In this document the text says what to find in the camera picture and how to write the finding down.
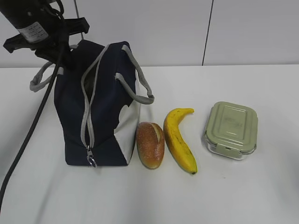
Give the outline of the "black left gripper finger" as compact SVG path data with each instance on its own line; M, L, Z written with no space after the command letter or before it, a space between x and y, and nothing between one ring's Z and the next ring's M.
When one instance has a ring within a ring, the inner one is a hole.
M61 56L60 66L67 68L69 70L74 70L76 68L76 61L72 55L72 50L76 49L77 45L71 45L69 47L65 47L64 52ZM50 61L54 64L58 62L58 58L60 55L60 47L41 47L35 46L35 55L37 57L43 58L47 61Z

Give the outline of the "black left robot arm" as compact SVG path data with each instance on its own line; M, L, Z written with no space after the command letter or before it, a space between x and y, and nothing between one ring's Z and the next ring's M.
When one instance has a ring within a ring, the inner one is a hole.
M68 69L75 68L69 37L88 33L89 24L84 17L64 18L64 6L51 6L50 0L2 0L0 12L18 30L19 34L6 39L3 47L13 53L18 49L31 49L39 58Z

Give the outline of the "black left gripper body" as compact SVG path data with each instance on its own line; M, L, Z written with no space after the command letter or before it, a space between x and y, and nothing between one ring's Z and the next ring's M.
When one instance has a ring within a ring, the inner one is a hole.
M17 49L55 49L61 43L68 43L69 36L78 33L88 33L89 24L82 18L66 19L65 23L58 23L54 26L54 31L47 31L39 22L18 29L19 34L6 39L3 47L13 53Z

